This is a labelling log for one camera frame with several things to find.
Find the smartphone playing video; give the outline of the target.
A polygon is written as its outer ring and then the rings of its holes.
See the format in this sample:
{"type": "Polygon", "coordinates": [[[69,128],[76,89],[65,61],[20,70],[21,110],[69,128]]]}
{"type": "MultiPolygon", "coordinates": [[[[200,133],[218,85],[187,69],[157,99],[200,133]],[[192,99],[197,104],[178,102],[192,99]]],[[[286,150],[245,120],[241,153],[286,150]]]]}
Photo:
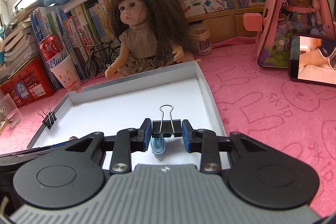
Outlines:
{"type": "Polygon", "coordinates": [[[293,34],[289,46],[288,75],[291,80],[335,86],[335,39],[293,34]]]}

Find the stack of books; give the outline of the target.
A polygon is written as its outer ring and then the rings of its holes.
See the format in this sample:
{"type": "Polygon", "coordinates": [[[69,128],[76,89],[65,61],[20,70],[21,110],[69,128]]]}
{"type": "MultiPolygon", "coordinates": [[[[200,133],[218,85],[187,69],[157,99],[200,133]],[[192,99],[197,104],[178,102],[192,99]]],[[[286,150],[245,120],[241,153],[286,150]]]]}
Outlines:
{"type": "Polygon", "coordinates": [[[20,12],[6,26],[1,39],[1,83],[39,55],[31,19],[20,12]]]}

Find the red beer can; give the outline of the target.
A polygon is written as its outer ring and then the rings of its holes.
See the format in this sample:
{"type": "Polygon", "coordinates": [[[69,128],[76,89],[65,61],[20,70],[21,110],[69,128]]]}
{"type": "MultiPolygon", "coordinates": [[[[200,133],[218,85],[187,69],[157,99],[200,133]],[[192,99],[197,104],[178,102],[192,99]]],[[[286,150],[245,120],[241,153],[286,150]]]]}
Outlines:
{"type": "Polygon", "coordinates": [[[39,43],[39,49],[49,69],[63,62],[69,55],[58,36],[51,34],[39,43]]]}

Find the large black binder clip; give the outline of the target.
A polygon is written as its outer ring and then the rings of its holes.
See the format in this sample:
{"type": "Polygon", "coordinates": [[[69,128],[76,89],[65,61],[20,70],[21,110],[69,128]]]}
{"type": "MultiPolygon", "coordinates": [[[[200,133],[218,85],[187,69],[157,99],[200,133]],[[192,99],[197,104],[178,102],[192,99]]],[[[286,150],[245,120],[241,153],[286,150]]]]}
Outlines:
{"type": "Polygon", "coordinates": [[[152,122],[152,137],[158,138],[179,138],[182,136],[182,121],[180,119],[173,119],[172,112],[174,107],[172,105],[162,105],[159,108],[161,112],[161,119],[152,122]],[[169,119],[165,120],[165,110],[168,110],[169,119]]]}

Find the black miniature bicycle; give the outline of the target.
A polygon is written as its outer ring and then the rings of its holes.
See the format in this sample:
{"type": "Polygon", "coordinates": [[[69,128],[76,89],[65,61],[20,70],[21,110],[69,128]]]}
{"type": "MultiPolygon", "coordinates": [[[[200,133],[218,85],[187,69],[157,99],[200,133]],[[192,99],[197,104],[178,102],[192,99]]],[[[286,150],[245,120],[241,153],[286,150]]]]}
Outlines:
{"type": "Polygon", "coordinates": [[[91,46],[89,60],[85,63],[85,74],[88,79],[96,77],[98,73],[107,69],[119,56],[121,45],[119,42],[91,46]]]}

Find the black binder clip on tray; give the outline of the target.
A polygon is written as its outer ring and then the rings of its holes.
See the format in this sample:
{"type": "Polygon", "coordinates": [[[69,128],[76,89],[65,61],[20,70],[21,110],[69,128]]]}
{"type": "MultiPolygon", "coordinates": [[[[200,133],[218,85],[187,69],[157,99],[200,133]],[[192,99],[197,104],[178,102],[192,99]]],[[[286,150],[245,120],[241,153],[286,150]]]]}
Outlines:
{"type": "Polygon", "coordinates": [[[38,114],[43,118],[43,124],[48,128],[51,129],[54,123],[56,122],[57,118],[55,116],[55,112],[52,111],[50,108],[45,112],[42,108],[38,110],[38,114]]]}

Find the pink triangular dollhouse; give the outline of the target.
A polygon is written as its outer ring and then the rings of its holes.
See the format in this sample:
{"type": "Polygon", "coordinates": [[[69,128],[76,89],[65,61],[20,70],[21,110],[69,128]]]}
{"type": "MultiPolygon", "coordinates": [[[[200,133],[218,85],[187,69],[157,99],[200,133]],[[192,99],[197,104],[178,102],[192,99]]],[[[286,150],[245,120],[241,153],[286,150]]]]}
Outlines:
{"type": "Polygon", "coordinates": [[[243,16],[247,31],[255,31],[257,63],[287,68],[292,34],[335,38],[328,0],[266,0],[262,14],[243,16]]]}

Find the white cardboard box tray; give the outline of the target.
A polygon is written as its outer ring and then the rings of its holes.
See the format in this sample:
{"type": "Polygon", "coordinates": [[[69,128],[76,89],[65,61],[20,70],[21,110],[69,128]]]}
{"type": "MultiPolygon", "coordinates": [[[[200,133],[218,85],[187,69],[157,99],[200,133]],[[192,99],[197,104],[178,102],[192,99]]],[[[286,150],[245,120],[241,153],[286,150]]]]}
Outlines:
{"type": "Polygon", "coordinates": [[[70,92],[53,109],[56,122],[42,125],[28,148],[82,138],[95,131],[116,135],[139,128],[145,118],[187,119],[194,129],[224,136],[225,130],[209,85],[196,62],[140,73],[70,92]]]}

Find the white cat paper cup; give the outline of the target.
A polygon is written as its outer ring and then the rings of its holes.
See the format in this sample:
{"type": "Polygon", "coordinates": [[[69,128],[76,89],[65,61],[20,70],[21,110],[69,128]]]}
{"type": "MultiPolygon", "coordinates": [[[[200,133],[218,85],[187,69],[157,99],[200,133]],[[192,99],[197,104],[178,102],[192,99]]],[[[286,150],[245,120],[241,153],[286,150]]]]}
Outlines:
{"type": "Polygon", "coordinates": [[[76,91],[80,88],[81,80],[70,56],[52,68],[51,72],[68,92],[76,91]]]}

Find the brown-haired doll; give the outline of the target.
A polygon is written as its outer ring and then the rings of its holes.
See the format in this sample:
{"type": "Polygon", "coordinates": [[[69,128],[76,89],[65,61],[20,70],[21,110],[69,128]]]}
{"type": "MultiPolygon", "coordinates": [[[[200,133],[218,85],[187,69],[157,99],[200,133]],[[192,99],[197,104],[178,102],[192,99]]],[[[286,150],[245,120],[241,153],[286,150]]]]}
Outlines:
{"type": "Polygon", "coordinates": [[[124,77],[195,59],[180,0],[110,0],[109,26],[120,53],[105,77],[124,77]]]}

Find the light blue hair clip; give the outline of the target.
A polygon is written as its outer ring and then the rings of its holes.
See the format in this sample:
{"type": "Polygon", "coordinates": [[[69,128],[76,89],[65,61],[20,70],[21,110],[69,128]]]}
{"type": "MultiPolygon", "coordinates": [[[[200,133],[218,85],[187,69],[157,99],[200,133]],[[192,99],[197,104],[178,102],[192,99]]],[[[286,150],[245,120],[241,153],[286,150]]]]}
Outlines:
{"type": "Polygon", "coordinates": [[[166,148],[165,138],[163,136],[151,138],[150,146],[155,155],[162,155],[166,148]]]}

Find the red plastic basket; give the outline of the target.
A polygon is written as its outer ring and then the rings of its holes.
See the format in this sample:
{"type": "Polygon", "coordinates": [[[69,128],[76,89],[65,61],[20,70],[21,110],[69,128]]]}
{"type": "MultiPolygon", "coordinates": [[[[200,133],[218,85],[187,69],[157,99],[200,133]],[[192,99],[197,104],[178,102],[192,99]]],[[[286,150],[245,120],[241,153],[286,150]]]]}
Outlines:
{"type": "Polygon", "coordinates": [[[4,95],[9,94],[17,107],[50,97],[56,92],[40,56],[30,60],[1,84],[1,91],[4,95]]]}

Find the small brown jar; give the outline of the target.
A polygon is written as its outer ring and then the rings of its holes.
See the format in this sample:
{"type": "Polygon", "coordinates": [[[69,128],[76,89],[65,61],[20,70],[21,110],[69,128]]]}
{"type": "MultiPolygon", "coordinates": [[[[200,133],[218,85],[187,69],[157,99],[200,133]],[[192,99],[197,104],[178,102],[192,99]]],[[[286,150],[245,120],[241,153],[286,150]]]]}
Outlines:
{"type": "Polygon", "coordinates": [[[198,55],[204,56],[212,51],[210,30],[203,23],[189,26],[189,38],[194,42],[198,55]]]}

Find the clear acrylic block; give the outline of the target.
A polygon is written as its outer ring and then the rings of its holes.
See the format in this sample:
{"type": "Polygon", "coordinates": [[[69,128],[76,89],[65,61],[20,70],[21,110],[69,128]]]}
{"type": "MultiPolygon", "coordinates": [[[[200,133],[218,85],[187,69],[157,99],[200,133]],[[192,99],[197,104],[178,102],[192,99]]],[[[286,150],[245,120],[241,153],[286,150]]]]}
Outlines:
{"type": "Polygon", "coordinates": [[[15,128],[22,121],[22,118],[22,113],[17,108],[13,99],[9,94],[6,94],[1,99],[1,122],[5,122],[11,128],[15,128]]]}

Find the pink rabbit towel mat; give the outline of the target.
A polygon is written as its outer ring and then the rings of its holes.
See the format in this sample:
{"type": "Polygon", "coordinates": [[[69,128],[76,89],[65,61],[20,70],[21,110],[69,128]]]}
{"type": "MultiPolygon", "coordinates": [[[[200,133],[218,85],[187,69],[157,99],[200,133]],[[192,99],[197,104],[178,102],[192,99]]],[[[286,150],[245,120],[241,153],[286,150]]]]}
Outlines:
{"type": "Polygon", "coordinates": [[[201,70],[226,132],[239,131],[311,165],[320,186],[312,208],[335,211],[335,88],[291,81],[257,64],[250,38],[216,43],[201,70]]]}

